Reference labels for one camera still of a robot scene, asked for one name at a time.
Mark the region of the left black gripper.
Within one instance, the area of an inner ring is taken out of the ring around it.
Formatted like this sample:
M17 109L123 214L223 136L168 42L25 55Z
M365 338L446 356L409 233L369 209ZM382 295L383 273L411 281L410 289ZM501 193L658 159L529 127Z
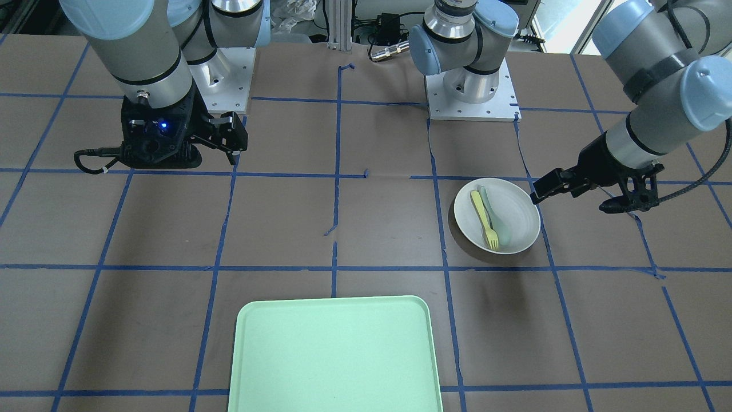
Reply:
M607 148L603 134L580 151L579 172L576 167L553 169L534 181L530 198L533 204L539 204L563 193L577 198L596 188L617 185L620 195L604 201L598 207L600 211L607 214L649 211L661 203L656 175L662 170L661 165L633 169L621 164Z

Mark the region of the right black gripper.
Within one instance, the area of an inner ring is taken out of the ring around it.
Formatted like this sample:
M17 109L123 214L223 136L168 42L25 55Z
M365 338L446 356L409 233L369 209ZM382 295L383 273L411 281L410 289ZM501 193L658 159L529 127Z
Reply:
M194 143L224 152L230 166L236 166L238 153L248 149L248 131L240 115L212 119L200 92L188 92L162 109L124 97L121 126L120 161L135 169L197 168L203 157Z

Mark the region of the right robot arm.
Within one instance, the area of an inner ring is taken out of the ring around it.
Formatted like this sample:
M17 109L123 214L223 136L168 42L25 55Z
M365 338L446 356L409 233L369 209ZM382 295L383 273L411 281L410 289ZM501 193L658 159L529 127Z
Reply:
M100 175L117 163L133 169L193 169L199 145L230 165L248 148L235 110L212 115L202 92L233 86L223 49L271 40L269 1L62 1L124 94L122 141L82 149L76 167Z

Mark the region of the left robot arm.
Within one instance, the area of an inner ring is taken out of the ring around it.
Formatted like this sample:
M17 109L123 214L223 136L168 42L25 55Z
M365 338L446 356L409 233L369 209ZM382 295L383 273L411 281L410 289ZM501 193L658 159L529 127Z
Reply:
M436 1L409 31L414 65L425 76L446 73L454 96L478 104L488 101L519 17L501 1ZM604 213L648 211L692 191L722 166L670 195L657 195L661 157L701 133L725 124L730 129L730 62L721 51L730 45L729 1L627 1L597 23L593 42L635 104L630 114L582 149L578 163L536 180L534 204L560 193L578 197L617 185L620 195L599 206ZM484 79L476 96L466 84Z

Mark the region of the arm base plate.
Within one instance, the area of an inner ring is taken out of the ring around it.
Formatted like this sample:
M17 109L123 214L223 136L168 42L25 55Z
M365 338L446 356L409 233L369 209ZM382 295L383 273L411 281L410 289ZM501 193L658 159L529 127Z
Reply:
M444 121L522 120L507 60L487 76L458 68L424 78L429 117Z
M209 112L248 112L257 51L253 47L218 49L209 61L190 66Z

